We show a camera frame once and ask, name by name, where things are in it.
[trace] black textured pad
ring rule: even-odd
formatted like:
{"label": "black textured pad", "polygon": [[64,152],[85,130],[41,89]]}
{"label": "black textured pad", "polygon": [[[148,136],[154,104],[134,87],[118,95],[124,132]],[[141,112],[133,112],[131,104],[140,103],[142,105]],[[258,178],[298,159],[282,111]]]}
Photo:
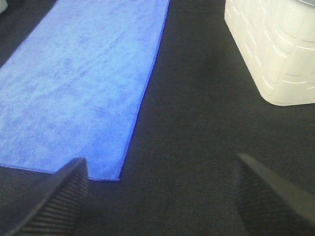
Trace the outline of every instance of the black textured pad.
{"label": "black textured pad", "polygon": [[69,236],[88,195],[85,158],[0,209],[0,236]]}
{"label": "black textured pad", "polygon": [[234,201],[251,236],[314,236],[315,197],[239,154]]}

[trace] dark gray carpet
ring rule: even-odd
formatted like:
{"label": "dark gray carpet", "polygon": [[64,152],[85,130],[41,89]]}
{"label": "dark gray carpet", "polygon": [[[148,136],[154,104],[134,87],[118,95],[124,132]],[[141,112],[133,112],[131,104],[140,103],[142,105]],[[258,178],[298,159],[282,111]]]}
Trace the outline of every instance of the dark gray carpet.
{"label": "dark gray carpet", "polygon": [[[8,2],[2,63],[54,0]],[[314,105],[260,97],[223,13],[224,0],[171,1],[121,181],[91,182],[77,236],[245,236],[231,193],[237,152],[315,195]],[[0,205],[46,177],[0,168]]]}

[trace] white plastic container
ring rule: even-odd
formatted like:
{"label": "white plastic container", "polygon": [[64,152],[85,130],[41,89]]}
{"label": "white plastic container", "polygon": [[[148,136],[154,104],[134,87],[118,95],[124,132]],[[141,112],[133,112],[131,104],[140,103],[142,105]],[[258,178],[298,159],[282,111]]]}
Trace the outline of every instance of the white plastic container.
{"label": "white plastic container", "polygon": [[315,0],[226,0],[225,21],[266,101],[315,103]]}
{"label": "white plastic container", "polygon": [[8,7],[6,0],[0,0],[0,14],[3,13]]}

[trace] microfiber towel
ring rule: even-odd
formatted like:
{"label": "microfiber towel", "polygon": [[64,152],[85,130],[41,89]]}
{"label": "microfiber towel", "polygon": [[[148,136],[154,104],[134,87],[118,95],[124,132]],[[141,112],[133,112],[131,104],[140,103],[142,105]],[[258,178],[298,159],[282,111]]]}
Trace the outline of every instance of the microfiber towel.
{"label": "microfiber towel", "polygon": [[118,180],[169,0],[58,0],[0,68],[0,165]]}

